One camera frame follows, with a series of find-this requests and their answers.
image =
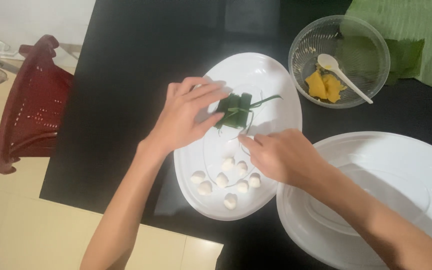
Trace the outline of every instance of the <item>hand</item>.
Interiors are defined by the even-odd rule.
[[[182,83],[170,83],[163,111],[145,140],[152,141],[167,155],[201,139],[224,113],[213,114],[202,123],[195,122],[196,114],[200,109],[228,96],[220,89],[220,84],[208,83],[200,77],[188,77]]]
[[[327,163],[297,129],[238,137],[251,154],[251,163],[265,176],[303,190],[320,188],[338,171]]]

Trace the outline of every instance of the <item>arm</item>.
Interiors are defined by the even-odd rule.
[[[191,91],[193,86],[202,85]],[[81,261],[81,270],[124,269],[138,233],[149,191],[166,156],[204,136],[224,114],[214,114],[195,123],[198,111],[228,95],[219,84],[203,78],[171,83],[166,103],[136,155],[99,222]]]
[[[432,238],[327,163],[295,129],[240,136],[264,175],[303,189],[343,217],[391,269],[432,269]]]

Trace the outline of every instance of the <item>yellow filling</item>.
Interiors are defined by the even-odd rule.
[[[316,67],[316,71],[305,80],[309,85],[309,95],[329,100],[332,103],[340,100],[341,96],[339,92],[348,87],[343,86],[333,74],[324,74],[321,76],[321,66],[316,65]]]

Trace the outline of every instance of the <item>white wall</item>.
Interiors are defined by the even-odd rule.
[[[0,40],[18,48],[50,34],[60,43],[82,45],[94,3],[95,0],[0,0]],[[55,62],[76,64],[62,49],[57,51]]]

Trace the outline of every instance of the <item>white dough ball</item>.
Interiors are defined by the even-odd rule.
[[[216,176],[216,185],[220,188],[227,187],[229,182],[228,177],[222,172]]]
[[[238,168],[239,176],[243,176],[248,172],[248,165],[244,161],[240,161],[237,163],[236,167]]]
[[[210,181],[204,181],[198,186],[198,193],[200,195],[208,196],[213,192],[213,185]]]
[[[238,196],[236,194],[228,193],[224,197],[224,206],[229,210],[234,210],[238,202]]]
[[[234,167],[234,157],[228,157],[221,164],[221,169],[225,171],[229,171]]]
[[[237,188],[237,191],[240,193],[247,193],[248,189],[249,189],[248,181],[243,180],[243,179],[237,181],[236,188]]]
[[[249,177],[249,186],[250,187],[261,187],[261,176],[259,173],[252,173]]]
[[[200,184],[205,180],[206,173],[202,170],[197,170],[191,175],[191,182],[195,184]]]

